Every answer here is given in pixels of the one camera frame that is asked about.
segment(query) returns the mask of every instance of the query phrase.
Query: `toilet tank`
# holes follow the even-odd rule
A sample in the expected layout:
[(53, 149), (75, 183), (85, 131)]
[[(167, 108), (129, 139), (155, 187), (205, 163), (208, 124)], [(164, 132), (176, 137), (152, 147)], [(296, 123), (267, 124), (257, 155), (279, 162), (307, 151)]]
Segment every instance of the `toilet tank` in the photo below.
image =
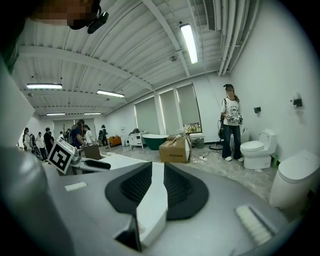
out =
[(260, 133), (259, 141), (263, 143), (264, 149), (275, 152), (277, 147), (277, 135), (274, 131), (265, 129)]

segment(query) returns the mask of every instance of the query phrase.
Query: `white wall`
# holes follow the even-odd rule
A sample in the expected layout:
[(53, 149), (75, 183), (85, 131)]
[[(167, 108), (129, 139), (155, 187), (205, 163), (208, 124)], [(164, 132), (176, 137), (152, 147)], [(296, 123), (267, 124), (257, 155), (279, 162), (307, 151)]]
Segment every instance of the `white wall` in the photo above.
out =
[[(220, 119), (221, 114), (221, 102), (225, 97), (224, 85), (230, 83), (231, 79), (228, 75), (218, 77), (215, 73), (205, 75), (199, 75), (185, 79), (168, 85), (162, 89), (157, 90), (156, 94), (163, 91), (167, 91), (173, 87), (179, 87), (193, 83), (195, 94), (198, 101), (198, 107), (201, 118), (202, 133), (204, 135), (205, 142), (219, 141), (217, 122)], [(97, 124), (96, 130), (101, 128), (104, 124), (107, 132), (110, 136), (121, 135), (121, 129), (125, 128), (126, 133), (132, 132), (136, 128), (136, 118), (134, 112), (134, 104), (149, 98), (154, 93), (149, 93), (119, 109), (108, 114), (105, 119), (101, 119), (99, 125)], [(160, 112), (159, 101), (156, 100), (157, 112)], [(160, 133), (164, 133), (163, 120), (158, 115)]]
[[(317, 55), (306, 35), (272, 1), (262, 2), (244, 51), (231, 72), (244, 123), (254, 140), (269, 128), (277, 133), (276, 154), (283, 161), (301, 149), (320, 155), (320, 76)], [(301, 94), (303, 107), (290, 100)], [(261, 107), (260, 116), (254, 107)]]

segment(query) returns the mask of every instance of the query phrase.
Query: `white bristle brush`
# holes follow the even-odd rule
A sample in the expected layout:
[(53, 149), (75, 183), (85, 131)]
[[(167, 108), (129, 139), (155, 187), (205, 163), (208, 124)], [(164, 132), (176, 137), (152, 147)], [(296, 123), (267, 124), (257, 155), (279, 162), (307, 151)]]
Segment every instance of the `white bristle brush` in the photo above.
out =
[(272, 233), (257, 218), (248, 205), (239, 206), (235, 209), (235, 212), (258, 246), (272, 238)]

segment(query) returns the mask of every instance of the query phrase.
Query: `orange sofa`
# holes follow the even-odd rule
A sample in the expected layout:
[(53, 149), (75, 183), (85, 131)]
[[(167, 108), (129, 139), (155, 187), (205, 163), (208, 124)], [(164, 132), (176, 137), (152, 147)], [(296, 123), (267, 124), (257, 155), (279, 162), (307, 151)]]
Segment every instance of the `orange sofa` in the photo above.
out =
[(121, 138), (117, 135), (115, 137), (112, 136), (108, 138), (108, 141), (110, 143), (110, 146), (116, 146), (121, 144)]

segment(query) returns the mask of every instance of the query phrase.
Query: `cardboard box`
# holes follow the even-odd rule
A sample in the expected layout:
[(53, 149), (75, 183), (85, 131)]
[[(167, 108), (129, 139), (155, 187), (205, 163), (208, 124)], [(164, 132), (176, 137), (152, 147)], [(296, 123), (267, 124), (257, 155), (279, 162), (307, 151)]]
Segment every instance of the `cardboard box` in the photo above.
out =
[(191, 138), (189, 135), (167, 140), (159, 146), (161, 162), (188, 163), (191, 159)]

